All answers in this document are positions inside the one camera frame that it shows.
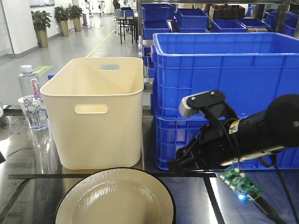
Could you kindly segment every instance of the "bin handle hole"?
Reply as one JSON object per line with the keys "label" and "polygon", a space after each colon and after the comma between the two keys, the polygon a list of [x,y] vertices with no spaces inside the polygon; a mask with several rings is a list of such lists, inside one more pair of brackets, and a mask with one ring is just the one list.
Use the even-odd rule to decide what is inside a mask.
{"label": "bin handle hole", "polygon": [[120,66],[118,64],[101,64],[100,70],[119,70]]}
{"label": "bin handle hole", "polygon": [[108,112],[108,106],[106,104],[76,105],[75,112],[77,114],[103,114]]}

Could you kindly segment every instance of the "potted plant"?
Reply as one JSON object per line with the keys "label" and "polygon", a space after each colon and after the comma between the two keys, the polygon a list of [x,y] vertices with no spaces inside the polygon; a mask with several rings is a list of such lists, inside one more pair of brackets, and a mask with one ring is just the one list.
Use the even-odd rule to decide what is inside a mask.
{"label": "potted plant", "polygon": [[34,30],[36,31],[36,37],[38,41],[38,46],[40,48],[48,47],[48,36],[47,36],[47,27],[51,27],[51,15],[46,11],[36,12],[31,11],[32,21],[34,25]]}
{"label": "potted plant", "polygon": [[67,21],[70,18],[69,9],[63,8],[63,6],[55,7],[55,16],[54,18],[60,25],[60,31],[62,36],[69,36],[69,25]]}
{"label": "potted plant", "polygon": [[82,16],[82,8],[76,5],[69,5],[70,18],[73,20],[76,32],[81,31],[80,17]]}

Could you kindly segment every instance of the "metal shelf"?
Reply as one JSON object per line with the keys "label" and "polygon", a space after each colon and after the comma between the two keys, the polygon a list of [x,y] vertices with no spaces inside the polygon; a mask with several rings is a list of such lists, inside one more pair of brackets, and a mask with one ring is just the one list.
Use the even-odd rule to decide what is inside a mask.
{"label": "metal shelf", "polygon": [[[142,34],[142,19],[141,19],[141,4],[158,4],[158,3],[168,3],[168,4],[178,4],[178,3],[211,3],[211,4],[259,4],[259,13],[256,17],[263,15],[263,5],[267,3],[279,4],[277,25],[275,32],[281,31],[285,23],[285,16],[288,11],[289,5],[291,3],[299,4],[299,0],[137,0],[137,11],[138,11],[138,35]],[[299,37],[299,22],[297,23],[297,29],[295,32],[295,37]]]}
{"label": "metal shelf", "polygon": [[178,3],[217,3],[217,4],[232,4],[232,3],[239,3],[239,4],[266,4],[266,3],[277,3],[277,4],[284,4],[285,0],[140,0],[141,4],[148,4],[148,3],[168,3],[168,4],[178,4]]}

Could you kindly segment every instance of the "blue led light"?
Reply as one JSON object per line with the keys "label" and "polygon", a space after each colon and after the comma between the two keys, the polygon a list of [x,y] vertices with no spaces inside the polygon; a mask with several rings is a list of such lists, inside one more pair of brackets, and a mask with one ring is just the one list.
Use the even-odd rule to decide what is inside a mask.
{"label": "blue led light", "polygon": [[245,200],[246,196],[245,196],[245,195],[238,195],[238,198],[239,198],[241,201],[243,201],[243,200]]}

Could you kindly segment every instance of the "cream plastic bin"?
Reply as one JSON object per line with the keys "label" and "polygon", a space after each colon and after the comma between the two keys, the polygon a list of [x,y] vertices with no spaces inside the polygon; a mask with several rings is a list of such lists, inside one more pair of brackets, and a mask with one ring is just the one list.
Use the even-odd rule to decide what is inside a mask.
{"label": "cream plastic bin", "polygon": [[143,63],[78,58],[42,88],[62,165],[131,167],[141,155]]}

